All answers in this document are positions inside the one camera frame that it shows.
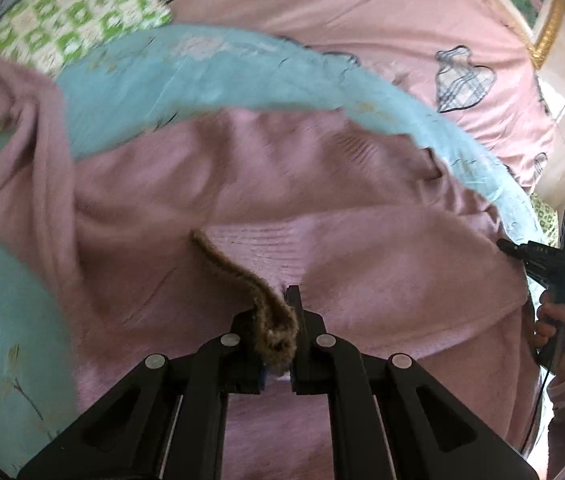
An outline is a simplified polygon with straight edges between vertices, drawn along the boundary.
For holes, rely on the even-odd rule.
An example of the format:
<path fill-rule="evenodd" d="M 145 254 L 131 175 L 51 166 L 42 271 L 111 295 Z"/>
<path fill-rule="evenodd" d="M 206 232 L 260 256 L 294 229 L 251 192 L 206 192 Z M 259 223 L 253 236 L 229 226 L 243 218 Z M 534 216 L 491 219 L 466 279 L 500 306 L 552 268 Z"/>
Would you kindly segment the right hand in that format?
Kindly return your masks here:
<path fill-rule="evenodd" d="M 547 344 L 555 344 L 555 354 L 551 358 L 552 374 L 565 380 L 565 304 L 558 304 L 549 290 L 540 296 L 537 321 L 532 328 L 532 345 L 542 349 Z"/>

